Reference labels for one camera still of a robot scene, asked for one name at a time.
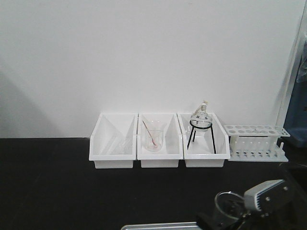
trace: black table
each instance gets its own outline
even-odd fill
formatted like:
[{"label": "black table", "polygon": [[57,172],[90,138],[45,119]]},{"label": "black table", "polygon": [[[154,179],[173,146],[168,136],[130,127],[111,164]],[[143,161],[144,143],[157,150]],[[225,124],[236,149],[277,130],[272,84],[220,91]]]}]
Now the black table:
[{"label": "black table", "polygon": [[142,169],[135,161],[133,169],[95,169],[88,150],[88,139],[0,140],[0,229],[119,230],[195,221],[197,212],[211,215],[220,191],[243,194],[283,178],[279,163],[186,168],[180,161],[174,169]]}]

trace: metal ring stand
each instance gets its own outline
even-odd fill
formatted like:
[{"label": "metal ring stand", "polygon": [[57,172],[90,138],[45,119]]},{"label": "metal ring stand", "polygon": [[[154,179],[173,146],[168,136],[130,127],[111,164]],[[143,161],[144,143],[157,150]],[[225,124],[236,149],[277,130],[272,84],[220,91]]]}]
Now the metal ring stand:
[{"label": "metal ring stand", "polygon": [[206,128],[196,127],[195,125],[193,125],[191,123],[191,121],[190,121],[190,125],[192,126],[192,130],[191,130],[191,134],[190,134],[190,137],[189,137],[188,149],[189,149],[189,145],[190,145],[190,142],[191,142],[193,131],[194,131],[193,142],[195,140],[195,133],[196,133],[196,130],[194,130],[195,128],[198,128],[198,129],[209,129],[210,128],[211,129],[212,142],[213,142],[213,148],[214,148],[214,154],[216,154],[212,123],[211,123],[211,125],[209,127],[206,127]]}]

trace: white test tube rack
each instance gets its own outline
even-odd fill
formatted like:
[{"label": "white test tube rack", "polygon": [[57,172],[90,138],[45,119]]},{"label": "white test tube rack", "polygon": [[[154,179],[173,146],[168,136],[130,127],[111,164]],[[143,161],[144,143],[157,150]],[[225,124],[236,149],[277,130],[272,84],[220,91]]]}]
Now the white test tube rack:
[{"label": "white test tube rack", "polygon": [[225,125],[230,136],[229,161],[288,162],[284,155],[283,142],[277,146],[277,139],[289,137],[282,127],[259,125]]}]

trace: glass beaker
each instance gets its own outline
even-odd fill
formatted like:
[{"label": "glass beaker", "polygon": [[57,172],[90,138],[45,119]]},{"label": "glass beaker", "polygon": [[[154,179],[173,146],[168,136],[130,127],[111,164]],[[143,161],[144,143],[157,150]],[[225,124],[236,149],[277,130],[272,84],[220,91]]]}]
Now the glass beaker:
[{"label": "glass beaker", "polygon": [[159,151],[163,146],[165,122],[149,121],[145,126],[145,148],[152,152]]},{"label": "glass beaker", "polygon": [[236,223],[246,209],[244,198],[234,192],[220,192],[214,198],[213,220],[223,228]]}]

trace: white plastic bin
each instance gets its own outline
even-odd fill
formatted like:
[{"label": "white plastic bin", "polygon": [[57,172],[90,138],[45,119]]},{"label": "white plastic bin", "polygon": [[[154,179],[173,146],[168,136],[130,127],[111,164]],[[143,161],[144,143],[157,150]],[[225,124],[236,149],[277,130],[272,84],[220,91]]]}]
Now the white plastic bin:
[{"label": "white plastic bin", "polygon": [[191,113],[177,113],[182,137],[184,159],[187,167],[223,167],[224,160],[230,158],[229,140],[223,126],[214,113],[212,117],[216,154],[214,153],[211,130],[196,132],[195,141],[191,140],[187,149],[192,126],[189,124]]},{"label": "white plastic bin", "polygon": [[137,114],[100,114],[90,138],[89,160],[97,169],[132,168]]},{"label": "white plastic bin", "polygon": [[[147,132],[146,121],[165,122],[164,143],[158,152],[148,151],[144,147],[144,136]],[[176,168],[183,159],[182,135],[176,114],[139,114],[137,159],[142,168]]]}]

